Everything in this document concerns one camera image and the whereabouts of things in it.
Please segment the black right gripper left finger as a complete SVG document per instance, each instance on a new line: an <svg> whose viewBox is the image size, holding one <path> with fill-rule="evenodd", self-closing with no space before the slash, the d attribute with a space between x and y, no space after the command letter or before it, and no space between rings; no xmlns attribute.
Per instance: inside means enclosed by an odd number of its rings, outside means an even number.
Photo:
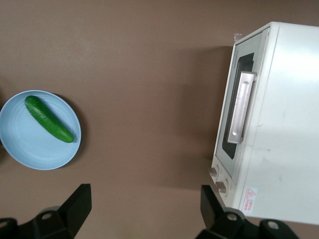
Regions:
<svg viewBox="0 0 319 239"><path fill-rule="evenodd" d="M81 184L58 208L48 208L19 225L1 218L2 239L73 239L91 212L91 185Z"/></svg>

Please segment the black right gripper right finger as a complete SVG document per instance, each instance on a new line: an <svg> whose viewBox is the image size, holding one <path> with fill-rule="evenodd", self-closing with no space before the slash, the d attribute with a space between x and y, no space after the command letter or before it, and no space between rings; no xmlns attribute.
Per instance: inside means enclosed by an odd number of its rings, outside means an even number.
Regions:
<svg viewBox="0 0 319 239"><path fill-rule="evenodd" d="M282 221L265 219L255 225L238 209L221 205L209 185L201 186L200 211L206 229L198 239L296 239L297 235Z"/></svg>

